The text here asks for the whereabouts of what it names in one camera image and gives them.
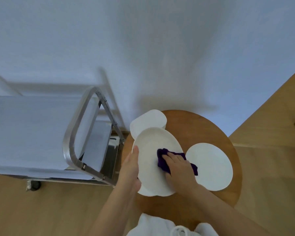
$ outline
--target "wooden stool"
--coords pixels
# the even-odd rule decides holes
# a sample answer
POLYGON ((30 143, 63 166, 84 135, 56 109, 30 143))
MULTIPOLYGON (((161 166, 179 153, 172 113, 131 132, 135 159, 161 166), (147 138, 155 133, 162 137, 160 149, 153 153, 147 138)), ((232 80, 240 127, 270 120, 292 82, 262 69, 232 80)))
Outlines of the wooden stool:
MULTIPOLYGON (((240 196, 243 176, 237 152, 228 137, 214 123, 195 113, 182 110, 166 110, 163 113, 167 118, 166 130, 178 140, 184 153, 196 143, 210 143, 228 156, 233 167, 232 182, 225 189, 214 191, 213 194, 234 207, 240 196)), ((134 139, 129 134, 121 162, 132 150, 133 142, 134 139)), ((136 203, 143 213, 171 220, 175 225, 183 225, 190 230, 194 230, 204 220, 201 212, 179 194, 168 197, 137 194, 136 203)))

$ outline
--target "white wall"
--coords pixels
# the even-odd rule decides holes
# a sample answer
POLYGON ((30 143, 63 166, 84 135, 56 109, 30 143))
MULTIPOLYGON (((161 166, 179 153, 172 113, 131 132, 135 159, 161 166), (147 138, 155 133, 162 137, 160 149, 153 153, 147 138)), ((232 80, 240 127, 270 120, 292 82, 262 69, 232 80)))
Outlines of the white wall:
POLYGON ((126 127, 184 109, 230 135, 294 72, 295 0, 0 0, 0 75, 110 89, 126 127))

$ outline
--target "white clothing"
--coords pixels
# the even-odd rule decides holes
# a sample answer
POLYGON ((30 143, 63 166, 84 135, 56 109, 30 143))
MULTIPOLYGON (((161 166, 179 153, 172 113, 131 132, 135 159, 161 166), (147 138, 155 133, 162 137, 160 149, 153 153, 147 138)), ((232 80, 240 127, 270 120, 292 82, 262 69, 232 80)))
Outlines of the white clothing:
POLYGON ((175 226, 167 219, 141 214, 138 226, 127 236, 218 236, 208 223, 200 223, 194 232, 184 226, 175 226))

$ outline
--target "black wheel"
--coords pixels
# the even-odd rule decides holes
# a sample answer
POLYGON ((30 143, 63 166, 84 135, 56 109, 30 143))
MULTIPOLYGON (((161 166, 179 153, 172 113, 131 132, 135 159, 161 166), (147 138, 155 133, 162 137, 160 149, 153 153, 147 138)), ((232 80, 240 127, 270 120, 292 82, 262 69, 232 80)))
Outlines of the black wheel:
POLYGON ((41 187, 41 182, 40 181, 31 181, 31 191, 36 191, 39 190, 39 188, 41 187))

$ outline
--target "floor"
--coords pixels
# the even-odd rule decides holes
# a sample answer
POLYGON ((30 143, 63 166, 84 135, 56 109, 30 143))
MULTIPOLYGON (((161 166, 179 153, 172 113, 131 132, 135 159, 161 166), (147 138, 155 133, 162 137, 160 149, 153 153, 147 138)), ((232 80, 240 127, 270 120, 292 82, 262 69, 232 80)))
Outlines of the floor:
MULTIPOLYGON (((243 170, 235 208, 273 235, 295 236, 295 75, 230 139, 243 170)), ((0 176, 0 236, 83 236, 112 188, 44 182, 35 192, 0 176)), ((125 234, 138 222, 135 208, 125 234)))

